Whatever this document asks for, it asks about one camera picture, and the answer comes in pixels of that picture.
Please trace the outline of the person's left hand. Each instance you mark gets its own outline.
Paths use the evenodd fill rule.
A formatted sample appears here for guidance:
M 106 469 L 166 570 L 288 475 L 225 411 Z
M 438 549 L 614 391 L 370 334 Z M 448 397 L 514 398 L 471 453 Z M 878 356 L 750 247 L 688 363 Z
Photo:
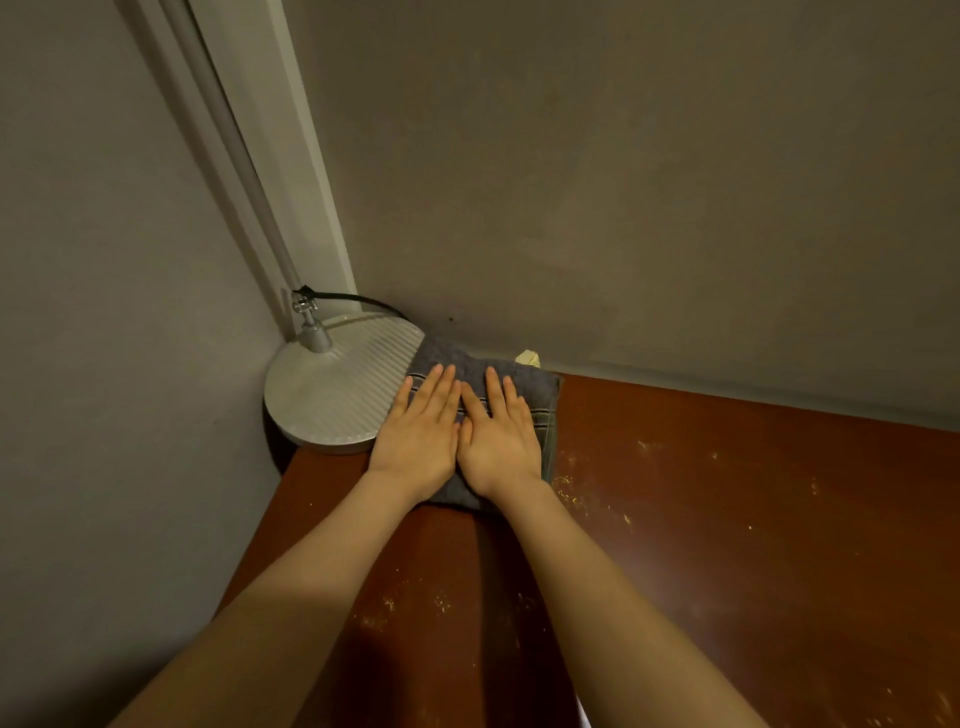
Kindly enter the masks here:
M 375 440 L 363 481 L 407 506 L 427 501 L 452 476 L 457 451 L 456 418 L 429 418 L 429 396 L 447 366 L 437 364 L 392 418 L 392 405 Z M 457 379 L 457 414 L 461 382 Z

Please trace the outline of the person's right hand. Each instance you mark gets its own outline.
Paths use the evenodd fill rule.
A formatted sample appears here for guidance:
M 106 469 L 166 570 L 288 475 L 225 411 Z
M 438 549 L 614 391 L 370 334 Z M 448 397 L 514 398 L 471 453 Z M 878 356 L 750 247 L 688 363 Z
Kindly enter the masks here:
M 470 452 L 457 455 L 462 476 L 480 497 L 509 513 L 525 491 L 541 484 L 542 454 L 537 437 L 520 430 L 520 399 L 510 376 L 499 377 L 508 408 L 507 418 L 492 418 L 480 397 L 462 384 L 464 415 L 473 421 Z

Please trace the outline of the grey towel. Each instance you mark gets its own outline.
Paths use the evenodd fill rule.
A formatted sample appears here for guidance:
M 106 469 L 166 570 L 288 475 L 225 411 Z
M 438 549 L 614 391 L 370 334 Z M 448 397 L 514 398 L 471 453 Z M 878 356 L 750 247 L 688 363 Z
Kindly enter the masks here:
M 562 377 L 542 368 L 519 365 L 514 360 L 477 358 L 459 346 L 436 336 L 427 336 L 419 346 L 410 364 L 407 376 L 413 379 L 411 399 L 419 390 L 429 371 L 437 364 L 456 367 L 457 378 L 467 383 L 490 411 L 487 404 L 485 371 L 492 366 L 502 379 L 512 379 L 517 394 L 525 399 L 533 415 L 535 434 L 541 453 L 540 474 L 544 480 L 553 478 L 558 440 L 557 408 L 562 389 Z M 457 467 L 450 479 L 426 500 L 438 505 L 499 516 L 495 504 L 477 494 Z

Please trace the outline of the person's right forearm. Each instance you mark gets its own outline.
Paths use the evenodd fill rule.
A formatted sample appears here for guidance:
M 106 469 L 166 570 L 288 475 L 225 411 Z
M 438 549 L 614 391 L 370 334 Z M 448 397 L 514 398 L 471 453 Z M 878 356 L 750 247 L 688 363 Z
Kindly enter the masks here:
M 499 478 L 487 496 L 532 569 L 592 728 L 768 728 L 544 480 Z

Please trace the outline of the person's left forearm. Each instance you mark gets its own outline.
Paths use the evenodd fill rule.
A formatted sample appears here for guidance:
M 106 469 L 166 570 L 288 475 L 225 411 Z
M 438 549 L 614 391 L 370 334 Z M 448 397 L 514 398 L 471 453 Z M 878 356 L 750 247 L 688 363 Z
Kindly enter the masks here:
M 290 728 L 378 555 L 447 478 L 364 473 L 107 728 Z

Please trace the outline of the white round lamp base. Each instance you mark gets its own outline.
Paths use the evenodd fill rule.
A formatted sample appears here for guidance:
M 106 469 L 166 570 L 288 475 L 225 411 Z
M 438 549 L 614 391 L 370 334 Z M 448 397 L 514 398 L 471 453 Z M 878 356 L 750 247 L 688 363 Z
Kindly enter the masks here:
M 426 334 L 389 312 L 325 321 L 316 300 L 294 295 L 303 323 L 270 361 L 263 403 L 298 446 L 334 455 L 369 451 Z

